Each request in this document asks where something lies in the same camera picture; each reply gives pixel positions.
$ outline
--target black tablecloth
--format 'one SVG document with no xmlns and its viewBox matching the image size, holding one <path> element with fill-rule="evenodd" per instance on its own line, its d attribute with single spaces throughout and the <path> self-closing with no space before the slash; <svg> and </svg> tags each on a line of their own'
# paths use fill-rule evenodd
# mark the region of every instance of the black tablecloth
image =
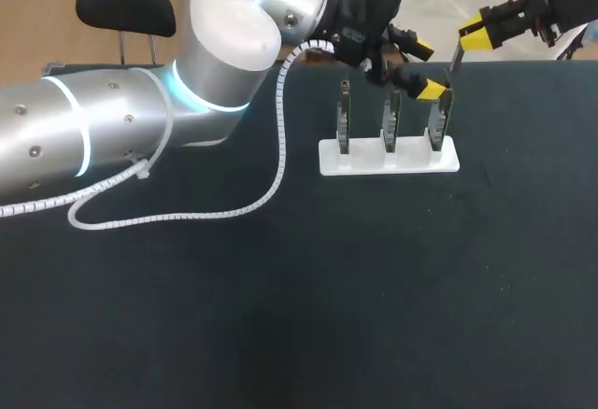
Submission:
<svg viewBox="0 0 598 409">
<path fill-rule="evenodd" d="M 593 409 L 598 64 L 466 65 L 449 129 L 462 170 L 442 176 L 320 176 L 345 77 L 354 136 L 377 134 L 379 90 L 296 67 L 287 174 L 250 216 L 0 221 L 0 407 Z M 167 152 L 81 217 L 260 197 L 274 83 L 223 145 Z M 402 133 L 419 134 L 428 108 L 404 104 Z"/>
</svg>

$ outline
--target chair backrest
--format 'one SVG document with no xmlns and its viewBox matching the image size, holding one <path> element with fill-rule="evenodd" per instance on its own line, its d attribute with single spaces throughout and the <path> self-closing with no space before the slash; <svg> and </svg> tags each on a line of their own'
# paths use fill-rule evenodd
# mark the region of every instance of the chair backrest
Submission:
<svg viewBox="0 0 598 409">
<path fill-rule="evenodd" d="M 170 0 L 77 0 L 85 24 L 120 32 L 171 37 L 177 31 Z"/>
</svg>

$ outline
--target wooden floor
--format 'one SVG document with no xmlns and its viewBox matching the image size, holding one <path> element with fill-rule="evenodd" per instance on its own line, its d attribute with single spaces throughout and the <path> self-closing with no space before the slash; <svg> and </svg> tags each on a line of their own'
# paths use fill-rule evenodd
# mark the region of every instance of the wooden floor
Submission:
<svg viewBox="0 0 598 409">
<path fill-rule="evenodd" d="M 0 0 L 0 85 L 39 77 L 51 61 L 118 63 L 117 33 L 90 28 L 75 13 L 76 0 Z M 172 0 L 178 7 L 178 0 Z M 127 63 L 150 63 L 144 35 L 127 35 Z M 158 39 L 158 60 L 175 57 L 176 38 Z"/>
</svg>

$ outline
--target white stand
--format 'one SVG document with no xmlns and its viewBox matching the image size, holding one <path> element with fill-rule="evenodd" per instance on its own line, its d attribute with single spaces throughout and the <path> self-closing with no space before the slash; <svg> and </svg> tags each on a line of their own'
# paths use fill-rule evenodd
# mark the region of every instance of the white stand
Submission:
<svg viewBox="0 0 598 409">
<path fill-rule="evenodd" d="M 348 155 L 341 155 L 337 140 L 320 141 L 323 176 L 456 173 L 459 168 L 452 138 L 445 137 L 442 151 L 434 152 L 428 129 L 423 136 L 397 138 L 393 154 L 386 152 L 382 135 L 380 138 L 351 138 Z"/>
</svg>

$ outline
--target chair leg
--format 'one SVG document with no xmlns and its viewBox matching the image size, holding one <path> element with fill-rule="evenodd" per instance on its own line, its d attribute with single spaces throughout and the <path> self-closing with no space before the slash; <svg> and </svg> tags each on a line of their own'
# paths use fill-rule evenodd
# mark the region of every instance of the chair leg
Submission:
<svg viewBox="0 0 598 409">
<path fill-rule="evenodd" d="M 119 31 L 119 44 L 121 45 L 121 65 L 124 65 L 124 32 Z"/>
<path fill-rule="evenodd" d="M 154 41 L 153 35 L 149 36 L 149 46 L 151 47 L 151 62 L 155 65 L 158 63 L 156 60 L 156 43 Z"/>
</svg>

